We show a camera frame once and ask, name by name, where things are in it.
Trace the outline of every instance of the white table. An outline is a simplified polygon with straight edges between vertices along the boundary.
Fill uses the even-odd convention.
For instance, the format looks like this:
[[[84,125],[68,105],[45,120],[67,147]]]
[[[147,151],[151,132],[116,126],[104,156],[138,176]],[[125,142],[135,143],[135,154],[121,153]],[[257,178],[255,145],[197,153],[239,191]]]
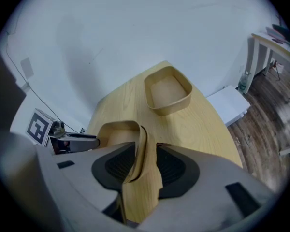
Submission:
[[[258,63],[258,56],[259,56],[259,45],[264,45],[265,47],[270,49],[269,58],[267,61],[267,66],[264,70],[264,75],[267,74],[270,63],[272,59],[273,51],[275,51],[277,54],[281,55],[287,62],[290,63],[290,45],[287,43],[278,44],[275,41],[273,41],[273,37],[268,35],[267,33],[252,33],[252,37],[254,38],[254,50],[253,50],[253,57],[252,57],[252,63],[250,68],[250,75],[248,76],[247,86],[244,90],[244,94],[247,94],[250,85],[252,83],[252,80],[256,73],[257,63]]]

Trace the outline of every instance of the cable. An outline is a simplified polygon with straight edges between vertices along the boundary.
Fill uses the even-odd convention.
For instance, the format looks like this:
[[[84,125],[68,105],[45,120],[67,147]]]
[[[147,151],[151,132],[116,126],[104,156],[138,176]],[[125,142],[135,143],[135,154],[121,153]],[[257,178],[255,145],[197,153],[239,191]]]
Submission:
[[[6,42],[6,54],[8,56],[8,58],[10,59],[10,61],[14,64],[15,68],[17,69],[18,73],[21,75],[21,77],[24,79],[25,83],[29,86],[29,88],[32,90],[32,92],[40,99],[40,101],[42,101],[48,108],[50,111],[53,112],[53,114],[57,117],[58,120],[62,121],[57,114],[53,111],[53,109],[51,109],[41,98],[40,96],[37,95],[37,93],[32,89],[32,87],[30,86],[29,82],[27,82],[27,80],[24,78],[24,76],[22,75],[22,73],[19,71],[18,67],[16,66],[16,64],[14,63],[14,61],[11,59],[9,53],[8,53],[8,42]],[[69,127],[71,130],[73,130],[74,132],[77,133],[76,130],[74,130],[73,128],[71,128],[70,126],[68,126],[66,123],[64,123],[67,127]]]

